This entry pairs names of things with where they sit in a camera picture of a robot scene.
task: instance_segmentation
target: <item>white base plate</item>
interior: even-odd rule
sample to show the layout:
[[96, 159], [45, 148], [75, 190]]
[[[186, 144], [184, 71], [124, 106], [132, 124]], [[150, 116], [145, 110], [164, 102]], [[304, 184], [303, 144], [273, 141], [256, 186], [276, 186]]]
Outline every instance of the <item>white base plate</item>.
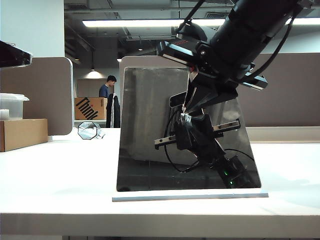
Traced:
[[117, 194], [112, 197], [112, 201], [122, 202], [173, 199], [233, 199], [267, 197], [269, 197], [268, 192], [261, 188], [190, 189], [117, 192]]

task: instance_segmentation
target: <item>white lid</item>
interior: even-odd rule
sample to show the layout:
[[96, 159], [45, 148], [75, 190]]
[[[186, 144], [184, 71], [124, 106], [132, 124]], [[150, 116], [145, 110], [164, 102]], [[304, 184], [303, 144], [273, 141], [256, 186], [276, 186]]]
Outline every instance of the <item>white lid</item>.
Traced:
[[23, 94], [15, 94], [15, 93], [0, 93], [0, 100], [11, 100], [11, 101], [29, 101]]

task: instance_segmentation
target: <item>clear glass object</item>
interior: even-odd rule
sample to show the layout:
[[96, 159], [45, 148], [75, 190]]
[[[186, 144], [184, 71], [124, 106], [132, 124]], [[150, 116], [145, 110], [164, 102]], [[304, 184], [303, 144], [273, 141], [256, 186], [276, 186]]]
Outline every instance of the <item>clear glass object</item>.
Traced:
[[102, 139], [105, 133], [99, 124], [92, 121], [84, 121], [78, 126], [78, 135], [84, 140]]

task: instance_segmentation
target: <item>cardboard box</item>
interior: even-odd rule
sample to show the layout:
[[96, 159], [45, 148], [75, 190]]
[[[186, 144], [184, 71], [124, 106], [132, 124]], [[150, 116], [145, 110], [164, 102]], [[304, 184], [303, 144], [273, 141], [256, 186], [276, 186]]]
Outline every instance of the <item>cardboard box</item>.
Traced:
[[107, 119], [107, 102], [105, 97], [76, 97], [74, 113], [76, 120], [105, 120]]
[[0, 152], [48, 142], [47, 119], [0, 121]]

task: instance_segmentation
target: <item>plastic container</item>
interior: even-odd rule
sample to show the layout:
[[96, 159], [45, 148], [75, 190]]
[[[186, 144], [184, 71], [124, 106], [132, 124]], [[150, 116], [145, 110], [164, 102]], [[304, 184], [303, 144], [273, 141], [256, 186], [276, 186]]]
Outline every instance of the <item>plastic container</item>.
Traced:
[[29, 101], [25, 95], [0, 93], [0, 120], [23, 119], [24, 101]]

